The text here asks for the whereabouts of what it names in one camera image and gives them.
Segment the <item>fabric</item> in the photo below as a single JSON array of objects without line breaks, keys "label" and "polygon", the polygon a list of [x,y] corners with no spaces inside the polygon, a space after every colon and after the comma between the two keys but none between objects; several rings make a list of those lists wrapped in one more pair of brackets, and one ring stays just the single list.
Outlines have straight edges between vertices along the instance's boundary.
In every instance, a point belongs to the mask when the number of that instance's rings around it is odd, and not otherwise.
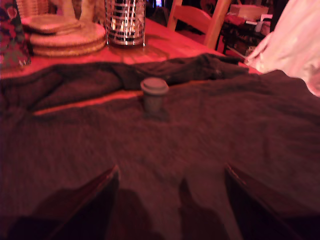
[{"label": "fabric", "polygon": [[16,0],[1,0],[0,22],[0,69],[28,64],[29,51]]},{"label": "fabric", "polygon": [[[216,76],[216,61],[187,64],[192,59],[198,58],[152,65],[170,84]],[[256,75],[219,66],[220,76],[233,78],[170,89],[157,116],[144,114],[140,98],[33,114],[98,96],[104,84],[136,89],[148,75],[138,71],[142,64],[56,66],[57,73],[2,82],[0,215],[28,216],[52,193],[78,188],[117,164],[121,184],[106,239],[239,240],[226,162],[320,211],[320,100],[282,71]],[[92,67],[102,70],[73,71]]]},{"label": "fabric", "polygon": [[319,13],[318,0],[290,0],[274,31],[259,43],[245,64],[261,73],[282,70],[290,77],[303,79],[309,90],[320,96]]},{"label": "fabric", "polygon": [[236,57],[202,54],[162,63],[54,65],[26,77],[2,79],[0,114],[8,106],[39,110],[96,98],[120,89],[139,90],[140,82],[148,77],[162,78],[168,85],[232,78],[248,72],[236,65],[238,61]]}]

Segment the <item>metal canister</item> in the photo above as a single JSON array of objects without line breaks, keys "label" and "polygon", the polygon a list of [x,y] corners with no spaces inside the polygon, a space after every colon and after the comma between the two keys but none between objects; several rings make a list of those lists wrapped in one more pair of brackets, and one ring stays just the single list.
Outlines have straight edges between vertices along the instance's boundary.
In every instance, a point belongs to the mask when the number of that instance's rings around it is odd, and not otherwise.
[{"label": "metal canister", "polygon": [[145,46],[146,0],[105,0],[107,44]]}]

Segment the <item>wooden table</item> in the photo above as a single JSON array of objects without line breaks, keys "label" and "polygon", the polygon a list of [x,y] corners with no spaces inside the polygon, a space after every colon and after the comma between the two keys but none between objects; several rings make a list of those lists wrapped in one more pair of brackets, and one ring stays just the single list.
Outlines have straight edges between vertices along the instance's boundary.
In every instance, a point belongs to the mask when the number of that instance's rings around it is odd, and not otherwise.
[{"label": "wooden table", "polygon": [[[174,58],[194,57],[203,53],[211,53],[222,56],[221,53],[214,49],[193,41],[177,32],[174,32],[150,19],[146,19],[146,47],[119,48],[114,46],[106,46],[95,53],[77,56],[77,57],[44,57],[32,56],[31,64],[16,71],[3,71],[1,78],[21,77],[35,73],[41,69],[56,64],[85,64],[92,62],[118,62],[126,64],[160,62]],[[253,68],[249,69],[251,73],[258,73]],[[130,98],[140,95],[140,91],[119,91],[97,99],[77,102],[65,106],[59,106],[38,114],[52,112],[61,108],[82,107],[92,104],[103,103],[111,99]]]}]

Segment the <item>wooden chair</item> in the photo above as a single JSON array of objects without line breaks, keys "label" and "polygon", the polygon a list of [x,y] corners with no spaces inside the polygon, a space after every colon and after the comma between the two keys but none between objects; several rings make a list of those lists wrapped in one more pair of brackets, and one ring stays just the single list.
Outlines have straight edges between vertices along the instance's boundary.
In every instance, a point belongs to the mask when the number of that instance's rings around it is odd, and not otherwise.
[{"label": "wooden chair", "polygon": [[196,7],[182,6],[182,1],[173,1],[167,27],[175,31],[177,21],[181,20],[203,32],[205,34],[203,44],[214,49],[232,0],[218,0],[212,17]]}]

